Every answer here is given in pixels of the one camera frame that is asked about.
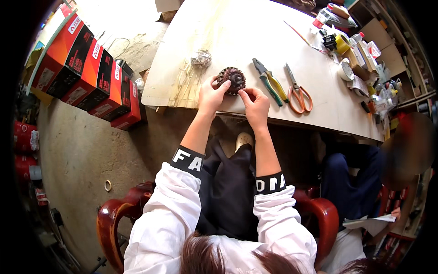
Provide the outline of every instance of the black cuff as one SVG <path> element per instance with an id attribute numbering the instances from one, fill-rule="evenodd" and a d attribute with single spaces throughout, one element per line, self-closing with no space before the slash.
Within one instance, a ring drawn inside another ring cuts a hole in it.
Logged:
<path id="1" fill-rule="evenodd" d="M 280 171 L 273 175 L 256 177 L 257 194 L 271 194 L 286 189 L 284 175 Z"/>
<path id="2" fill-rule="evenodd" d="M 182 171 L 186 171 L 196 178 L 199 178 L 199 173 L 201 172 L 202 165 L 204 164 L 204 157 L 205 155 L 180 145 L 175 152 L 170 165 L 172 167 L 181 169 Z"/>

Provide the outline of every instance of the white table top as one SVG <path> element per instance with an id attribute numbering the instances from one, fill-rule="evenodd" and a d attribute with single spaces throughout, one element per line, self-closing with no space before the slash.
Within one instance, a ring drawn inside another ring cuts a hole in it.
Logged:
<path id="1" fill-rule="evenodd" d="M 310 33 L 311 16 L 268 0 L 185 0 L 168 27 L 152 63 L 141 102 L 147 106 L 196 108 L 200 83 L 222 69 L 239 68 L 247 87 L 261 89 L 271 100 L 269 117 L 316 125 L 383 141 L 381 126 L 361 107 L 363 100 L 351 92 L 337 75 L 338 64 L 309 47 L 288 25 L 293 26 L 310 43 L 320 35 Z M 212 64 L 199 72 L 194 82 L 175 102 L 178 74 L 184 60 L 193 51 L 195 28 L 207 25 L 211 41 Z M 291 80 L 285 63 L 290 66 L 298 85 L 312 96 L 313 110 L 301 115 L 288 104 L 279 107 L 270 96 L 252 58 L 257 58 L 272 71 L 287 93 Z M 220 111 L 244 114 L 239 96 L 226 96 Z"/>

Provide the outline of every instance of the gear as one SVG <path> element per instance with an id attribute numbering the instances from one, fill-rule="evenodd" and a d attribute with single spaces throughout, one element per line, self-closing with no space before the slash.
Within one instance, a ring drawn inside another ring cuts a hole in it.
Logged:
<path id="1" fill-rule="evenodd" d="M 240 71 L 240 69 L 235 67 L 227 67 L 221 70 L 221 72 L 218 74 L 218 78 L 216 79 L 218 82 L 218 87 L 220 87 L 220 85 L 227 80 L 231 81 L 231 86 L 226 92 L 230 95 L 239 94 L 239 89 L 244 89 L 246 86 L 245 75 Z"/>

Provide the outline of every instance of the chair armrest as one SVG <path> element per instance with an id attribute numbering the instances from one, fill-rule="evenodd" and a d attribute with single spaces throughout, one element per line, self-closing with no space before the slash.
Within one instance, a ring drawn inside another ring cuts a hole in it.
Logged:
<path id="1" fill-rule="evenodd" d="M 319 227 L 318 252 L 315 260 L 315 270 L 321 269 L 324 259 L 330 254 L 339 229 L 338 210 L 327 199 L 307 197 L 304 190 L 297 189 L 293 195 L 297 201 L 295 207 L 300 212 L 311 212 L 316 215 Z"/>
<path id="2" fill-rule="evenodd" d="M 97 238 L 103 253 L 117 273 L 123 273 L 124 259 L 117 238 L 117 226 L 123 216 L 134 223 L 143 213 L 143 206 L 152 194 L 153 182 L 147 181 L 130 188 L 123 199 L 106 201 L 97 214 Z"/>

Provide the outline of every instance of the white slipper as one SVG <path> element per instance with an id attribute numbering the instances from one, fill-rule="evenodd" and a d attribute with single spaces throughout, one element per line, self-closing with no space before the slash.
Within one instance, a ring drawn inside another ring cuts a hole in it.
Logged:
<path id="1" fill-rule="evenodd" d="M 243 145 L 250 144 L 251 148 L 254 147 L 254 140 L 252 139 L 252 136 L 249 135 L 246 132 L 242 132 L 237 136 L 236 140 L 236 151 Z"/>

